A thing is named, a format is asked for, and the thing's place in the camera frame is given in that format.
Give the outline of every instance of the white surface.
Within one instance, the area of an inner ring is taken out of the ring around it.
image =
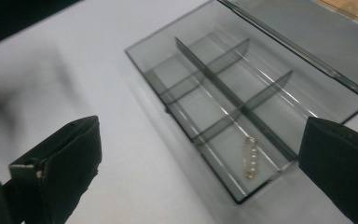
[[[95,114],[103,163],[68,223],[350,223],[296,166],[235,205],[131,64],[125,48],[202,2],[83,1],[1,42],[1,182],[20,155]]]

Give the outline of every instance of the black object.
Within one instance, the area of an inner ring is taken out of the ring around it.
[[[0,41],[79,0],[0,0]]]
[[[0,223],[64,223],[101,160],[96,116],[65,125],[9,165],[12,179],[0,188],[0,216],[10,221]]]
[[[308,118],[299,167],[341,212],[358,223],[358,133],[335,122]]]

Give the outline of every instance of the white table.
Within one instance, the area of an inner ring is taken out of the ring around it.
[[[351,223],[296,165],[236,205],[131,64],[124,49],[202,2],[83,1],[1,42],[0,181],[98,115],[103,163],[68,223]]]

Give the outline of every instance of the bracelet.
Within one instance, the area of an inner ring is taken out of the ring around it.
[[[245,172],[245,177],[248,179],[253,179],[255,177],[255,171],[257,167],[257,143],[255,141],[255,138],[249,136],[246,137],[242,149],[243,170]]]

